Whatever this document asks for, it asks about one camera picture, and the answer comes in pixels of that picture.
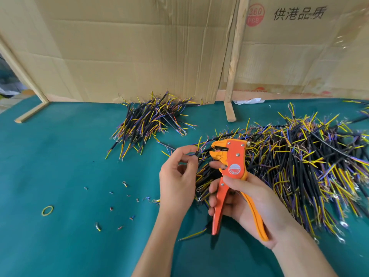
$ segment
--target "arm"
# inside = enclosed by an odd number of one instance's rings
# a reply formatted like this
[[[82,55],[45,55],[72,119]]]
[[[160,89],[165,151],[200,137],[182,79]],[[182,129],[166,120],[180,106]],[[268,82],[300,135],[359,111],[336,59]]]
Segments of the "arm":
[[[187,155],[194,152],[194,146],[178,148],[162,166],[159,214],[133,277],[170,276],[174,243],[195,196],[199,160]]]
[[[225,167],[218,161],[210,162],[213,168]],[[259,238],[250,208],[238,194],[230,193],[226,198],[223,214],[240,223],[253,237],[271,249],[276,256],[285,276],[336,276],[314,240],[291,216],[274,192],[258,177],[248,174],[247,180],[223,177],[224,182],[233,190],[242,191],[251,196],[263,218],[270,241]],[[209,191],[217,191],[219,179],[210,184]],[[214,215],[217,203],[215,195],[209,198],[209,215]]]

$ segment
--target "forearm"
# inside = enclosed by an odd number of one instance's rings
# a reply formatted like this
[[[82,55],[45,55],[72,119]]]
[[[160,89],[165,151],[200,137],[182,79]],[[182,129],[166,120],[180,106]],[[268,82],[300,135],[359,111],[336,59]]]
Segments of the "forearm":
[[[149,241],[132,276],[170,276],[174,243],[182,219],[159,211]]]
[[[291,227],[273,248],[285,276],[337,276],[314,240],[300,226]]]

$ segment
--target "cardboard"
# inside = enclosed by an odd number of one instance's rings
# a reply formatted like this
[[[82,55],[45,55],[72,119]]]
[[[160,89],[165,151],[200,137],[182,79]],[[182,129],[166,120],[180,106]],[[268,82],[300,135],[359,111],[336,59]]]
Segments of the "cardboard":
[[[368,18],[369,0],[251,0],[234,90],[247,99],[369,99]],[[230,34],[219,89],[234,22]]]
[[[50,101],[215,100],[236,0],[0,2],[0,37]]]

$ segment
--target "wire stripper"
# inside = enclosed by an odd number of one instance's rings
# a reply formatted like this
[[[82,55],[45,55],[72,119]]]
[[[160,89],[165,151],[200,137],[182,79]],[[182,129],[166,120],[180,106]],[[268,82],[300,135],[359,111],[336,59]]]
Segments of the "wire stripper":
[[[245,165],[245,154],[246,154],[247,141],[239,139],[225,139],[221,141],[215,141],[211,144],[214,151],[210,151],[210,155],[214,160],[218,160],[227,166],[226,169],[219,169],[223,176],[228,176],[234,179],[246,180],[247,170]],[[228,194],[229,186],[223,182],[223,177],[220,178],[218,192],[217,192],[217,204],[215,206],[215,213],[213,217],[213,229],[212,235],[217,235],[220,229],[220,223],[223,215],[223,205],[225,198]],[[258,230],[259,236],[263,241],[269,241],[269,238],[264,229],[263,219],[261,218],[258,210],[255,207],[252,198],[247,194],[241,192],[243,198],[247,201],[256,229]]]

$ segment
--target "green table mat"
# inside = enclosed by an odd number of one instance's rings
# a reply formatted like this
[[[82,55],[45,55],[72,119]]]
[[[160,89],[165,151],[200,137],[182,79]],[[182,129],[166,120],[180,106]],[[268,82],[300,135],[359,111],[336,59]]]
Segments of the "green table mat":
[[[191,107],[184,118],[197,124],[196,130],[189,129],[185,137],[170,130],[158,138],[179,147],[197,142],[201,135],[212,136],[214,129],[219,132],[227,125],[244,128],[249,117],[261,125],[283,124],[277,112],[289,114],[288,102],[234,106],[235,123],[227,123],[222,103]],[[318,111],[320,118],[341,113],[340,118],[350,119],[359,116],[362,108],[339,99],[292,102],[296,116]],[[125,118],[124,106],[52,103],[24,124],[14,122],[38,103],[32,97],[0,115],[0,275],[130,276],[158,214],[158,206],[142,199],[160,197],[158,174],[167,159],[161,153],[163,147],[150,140],[142,156],[132,149],[118,162],[120,150],[116,149],[105,160],[113,144],[109,137]],[[369,122],[354,128],[369,129]],[[41,216],[48,205],[54,206],[53,213]],[[193,204],[179,237],[200,231],[207,220],[206,207]],[[321,233],[320,248],[340,276],[366,276],[369,221],[350,214],[348,223],[346,244]],[[216,243],[209,234],[177,242],[172,275],[282,276],[270,250],[233,220],[224,218],[222,226]]]

